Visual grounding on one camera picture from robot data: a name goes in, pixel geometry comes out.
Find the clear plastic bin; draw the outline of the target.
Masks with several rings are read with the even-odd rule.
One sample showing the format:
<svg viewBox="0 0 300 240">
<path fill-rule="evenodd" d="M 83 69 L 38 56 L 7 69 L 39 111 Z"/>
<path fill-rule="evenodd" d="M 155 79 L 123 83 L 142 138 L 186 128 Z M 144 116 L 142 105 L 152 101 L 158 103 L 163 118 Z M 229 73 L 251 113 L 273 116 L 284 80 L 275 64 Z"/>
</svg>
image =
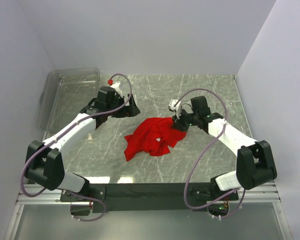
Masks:
<svg viewBox="0 0 300 240">
<path fill-rule="evenodd" d="M 37 129 L 51 134 L 69 124 L 97 95 L 98 68 L 57 69 L 47 76 L 40 97 Z"/>
</svg>

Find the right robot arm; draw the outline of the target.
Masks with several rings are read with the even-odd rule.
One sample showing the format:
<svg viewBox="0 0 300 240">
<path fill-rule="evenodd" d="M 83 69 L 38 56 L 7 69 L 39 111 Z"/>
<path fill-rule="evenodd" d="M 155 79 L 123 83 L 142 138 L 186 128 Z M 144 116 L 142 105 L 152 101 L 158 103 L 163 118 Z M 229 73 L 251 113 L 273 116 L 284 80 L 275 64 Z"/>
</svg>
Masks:
<svg viewBox="0 0 300 240">
<path fill-rule="evenodd" d="M 270 144 L 246 136 L 222 115 L 212 113 L 206 97 L 194 97 L 191 100 L 192 113 L 182 109 L 180 101 L 172 99 L 168 105 L 174 112 L 173 127 L 182 132 L 190 126 L 197 126 L 207 134 L 220 140 L 236 156 L 236 170 L 216 176 L 212 179 L 209 193 L 218 200 L 227 190 L 244 188 L 250 190 L 277 178 L 277 171 Z"/>
</svg>

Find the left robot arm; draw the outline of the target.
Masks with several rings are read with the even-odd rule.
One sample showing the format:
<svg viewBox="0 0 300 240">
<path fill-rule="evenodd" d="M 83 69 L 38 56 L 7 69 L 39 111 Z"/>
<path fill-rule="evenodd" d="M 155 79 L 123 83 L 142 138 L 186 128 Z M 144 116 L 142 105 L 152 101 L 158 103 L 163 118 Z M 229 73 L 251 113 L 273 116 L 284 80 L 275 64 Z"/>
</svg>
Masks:
<svg viewBox="0 0 300 240">
<path fill-rule="evenodd" d="M 101 87 L 66 127 L 43 142 L 35 140 L 29 144 L 22 176 L 44 190 L 62 189 L 72 192 L 78 201 L 86 200 L 90 195 L 89 180 L 65 171 L 63 155 L 109 117 L 134 117 L 139 113 L 132 93 L 124 97 L 118 86 Z"/>
</svg>

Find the red t shirt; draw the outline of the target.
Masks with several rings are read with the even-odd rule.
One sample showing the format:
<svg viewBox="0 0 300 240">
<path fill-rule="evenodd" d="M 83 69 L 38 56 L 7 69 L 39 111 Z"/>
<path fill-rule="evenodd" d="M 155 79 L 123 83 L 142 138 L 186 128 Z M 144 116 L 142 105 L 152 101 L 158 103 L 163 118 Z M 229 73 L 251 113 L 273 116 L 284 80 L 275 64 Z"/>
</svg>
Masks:
<svg viewBox="0 0 300 240">
<path fill-rule="evenodd" d="M 159 157 L 170 153 L 169 148 L 183 140 L 186 133 L 173 127 L 171 117 L 151 117 L 145 119 L 131 135 L 125 136 L 127 147 L 124 151 L 126 161 L 140 152 Z"/>
</svg>

